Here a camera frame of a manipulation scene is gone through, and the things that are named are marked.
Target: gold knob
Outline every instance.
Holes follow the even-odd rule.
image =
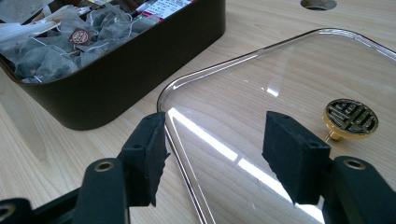
[[[364,139],[375,132],[378,117],[367,105],[360,102],[339,99],[329,102],[323,111],[323,120],[334,140],[344,138]]]

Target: tea bag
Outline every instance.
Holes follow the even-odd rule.
[[[36,41],[40,41],[46,45],[55,45],[60,49],[63,49],[65,52],[73,52],[75,51],[74,44],[69,41],[69,34],[60,33],[57,36],[50,37],[40,37],[36,38]]]
[[[88,30],[93,34],[97,34],[97,32],[91,28],[87,22],[79,17],[75,10],[67,10],[64,13],[64,17],[61,25],[58,27],[58,31],[71,35],[76,30],[76,28]]]
[[[27,52],[17,62],[15,74],[24,82],[40,83],[65,77],[77,70],[64,50],[48,45]]]
[[[22,45],[19,50],[18,54],[18,60],[21,59],[27,52],[29,52],[32,49],[35,48],[40,48],[43,46],[46,46],[47,44],[35,39],[35,38],[29,38],[27,39]]]
[[[80,66],[84,67],[85,65],[95,61],[99,57],[96,53],[81,53],[79,55],[80,58]]]
[[[12,63],[16,63],[20,58],[20,50],[26,39],[10,39],[0,42],[0,54]]]
[[[132,32],[132,24],[129,21],[119,21],[103,28],[98,36],[98,40],[119,40],[128,36],[137,36],[137,33]]]
[[[113,6],[109,3],[105,4],[106,8],[108,8],[111,12],[116,14],[117,21],[130,21],[131,16],[126,14],[122,9],[120,9],[120,6]]]
[[[77,49],[82,50],[85,53],[94,53],[97,54],[98,57],[108,53],[109,51],[113,50],[114,48],[118,47],[119,45],[124,44],[128,40],[130,40],[131,37],[123,38],[121,40],[100,40],[94,43],[93,45],[90,46],[76,46]]]
[[[101,9],[97,9],[94,10],[92,12],[90,12],[87,15],[87,20],[86,22],[93,28],[95,29],[97,32],[100,32],[102,29],[102,23],[104,21],[104,19],[109,16],[115,16],[114,13],[111,13],[111,11],[105,7],[105,8],[101,8]]]

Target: wooden table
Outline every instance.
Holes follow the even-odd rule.
[[[0,71],[0,199],[25,197],[38,207],[79,187],[85,168],[116,157],[137,123],[156,111],[162,89],[188,73],[324,27],[347,29],[396,50],[396,4],[391,0],[339,1],[327,11],[306,9],[299,1],[227,0],[226,18],[223,37],[95,130],[63,127]],[[382,174],[393,189],[395,173]],[[135,223],[199,222],[174,156],[166,161],[157,207],[133,208],[131,214]]]

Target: tea bag label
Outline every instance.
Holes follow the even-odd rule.
[[[91,38],[91,32],[84,29],[76,28],[76,30],[73,31],[73,34],[70,35],[69,41],[75,45],[88,45]]]

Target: black box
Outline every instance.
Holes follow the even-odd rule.
[[[68,77],[28,84],[4,58],[0,65],[63,126],[89,130],[115,119],[224,31],[225,0],[195,0]]]

